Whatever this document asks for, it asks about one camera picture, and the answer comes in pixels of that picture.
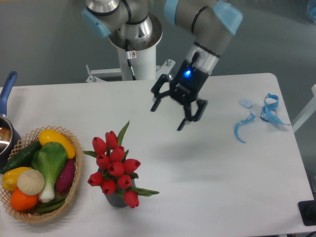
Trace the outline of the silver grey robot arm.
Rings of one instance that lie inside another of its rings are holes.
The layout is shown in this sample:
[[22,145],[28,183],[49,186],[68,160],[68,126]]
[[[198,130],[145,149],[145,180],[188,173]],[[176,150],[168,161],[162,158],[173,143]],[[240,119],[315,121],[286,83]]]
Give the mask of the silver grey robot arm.
[[[99,37],[108,37],[120,57],[123,80],[156,78],[156,58],[143,57],[146,50],[155,51],[162,37],[160,21],[148,10],[146,0],[88,0],[82,10],[86,25]],[[242,13],[221,0],[166,0],[163,11],[175,26],[195,36],[175,76],[160,74],[152,87],[155,102],[171,97],[184,108],[182,129],[199,121],[207,101],[198,94],[214,67],[235,36]]]

